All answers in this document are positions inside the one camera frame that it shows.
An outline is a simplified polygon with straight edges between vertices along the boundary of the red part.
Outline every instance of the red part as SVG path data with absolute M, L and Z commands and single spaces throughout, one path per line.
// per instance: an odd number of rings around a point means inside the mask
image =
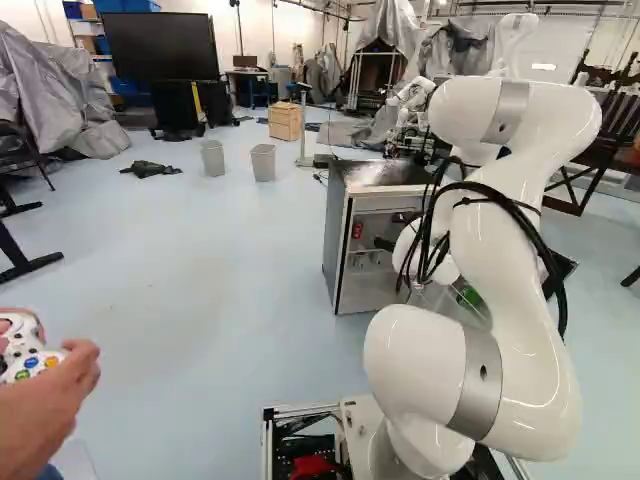
M 362 223 L 361 222 L 356 222 L 353 224 L 353 228 L 351 229 L 351 238 L 353 238 L 354 240 L 360 240 L 360 237 L 362 237 Z
M 311 478 L 321 473 L 335 472 L 336 467 L 331 465 L 322 455 L 310 455 L 296 458 L 293 461 L 294 469 L 290 480 Z

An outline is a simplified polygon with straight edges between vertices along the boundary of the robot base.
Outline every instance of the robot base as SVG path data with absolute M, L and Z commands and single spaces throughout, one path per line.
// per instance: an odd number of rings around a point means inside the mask
M 279 406 L 267 407 L 263 410 L 262 421 L 262 475 L 261 480 L 279 480 L 289 478 L 283 476 L 282 442 L 287 442 L 291 450 L 291 438 L 282 435 L 283 428 L 292 424 L 302 425 L 305 422 L 313 425 L 318 418 L 339 418 L 341 425 L 336 425 L 334 437 L 335 448 L 325 453 L 337 465 L 348 470 L 335 477 L 342 480 L 419 480 L 402 462 L 398 461 L 391 448 L 390 441 L 382 422 L 383 415 L 372 395 L 359 395 L 343 399 L 339 404 Z M 451 475 L 451 480 L 504 480 L 500 467 L 494 459 L 495 453 L 476 444 L 471 460 L 460 471 Z M 509 478 L 531 480 L 528 472 L 519 460 L 506 457 L 514 475 Z

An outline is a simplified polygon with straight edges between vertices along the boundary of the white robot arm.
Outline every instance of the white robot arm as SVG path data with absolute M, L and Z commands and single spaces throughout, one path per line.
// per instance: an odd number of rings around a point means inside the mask
M 582 88 L 495 77 L 453 78 L 429 106 L 445 141 L 509 147 L 468 180 L 527 205 L 521 212 L 535 228 L 546 182 L 593 141 L 601 116 Z M 455 472 L 474 441 L 531 461 L 565 457 L 580 429 L 580 389 L 529 238 L 501 207 L 477 202 L 453 209 L 450 239 L 491 330 L 407 305 L 374 317 L 364 364 L 395 453 L 423 478 Z
M 538 28 L 538 16 L 534 13 L 510 13 L 505 15 L 496 25 L 496 46 L 492 70 L 487 74 L 489 77 L 509 77 L 519 78 L 517 52 L 524 40 L 533 35 Z M 407 85 L 409 88 L 415 80 Z M 406 124 L 409 113 L 398 115 L 398 126 Z M 475 139 L 459 139 L 451 149 L 451 155 L 458 157 L 464 164 L 474 167 L 481 167 L 493 162 L 498 157 L 502 145 L 478 141 Z M 443 185 L 449 183 L 448 177 L 444 177 Z M 430 241 L 435 243 L 442 235 L 449 230 L 451 221 L 451 208 L 459 200 L 460 195 L 446 195 L 436 207 L 434 215 L 434 225 Z M 393 267 L 396 272 L 401 272 L 405 257 L 413 242 L 418 222 L 407 226 L 399 237 L 393 252 Z M 409 275 L 415 276 L 418 270 L 418 260 L 422 251 L 422 245 L 416 249 L 410 260 Z M 450 285 L 459 276 L 458 268 L 453 259 L 447 255 L 444 262 L 438 267 L 433 275 L 433 280 L 440 285 Z
M 415 109 L 424 105 L 427 101 L 427 96 L 436 88 L 436 84 L 425 77 L 416 77 L 409 82 L 402 90 L 396 95 L 387 99 L 387 105 L 390 107 L 401 106 L 398 111 L 398 121 L 396 122 L 396 128 L 404 127 L 411 114 L 415 112 Z

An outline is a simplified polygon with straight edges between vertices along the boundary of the wastebasket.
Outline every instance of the wastebasket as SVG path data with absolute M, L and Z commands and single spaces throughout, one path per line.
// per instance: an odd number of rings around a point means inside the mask
M 202 144 L 200 151 L 204 171 L 210 177 L 224 175 L 224 150 L 218 140 L 208 140 Z
M 276 146 L 260 143 L 251 149 L 251 163 L 256 182 L 272 182 L 276 179 Z

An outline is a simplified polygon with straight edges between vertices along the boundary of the wooden box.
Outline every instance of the wooden box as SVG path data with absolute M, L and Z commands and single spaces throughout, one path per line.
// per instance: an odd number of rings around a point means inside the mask
M 91 55 L 96 54 L 96 45 L 95 43 L 93 43 L 92 35 L 75 35 L 75 38 L 76 38 L 76 45 L 78 45 L 79 48 L 84 48 Z
M 269 136 L 289 142 L 300 138 L 300 107 L 278 102 L 269 107 Z
M 96 7 L 93 4 L 81 3 L 80 11 L 84 20 L 98 20 L 98 12 L 96 12 Z

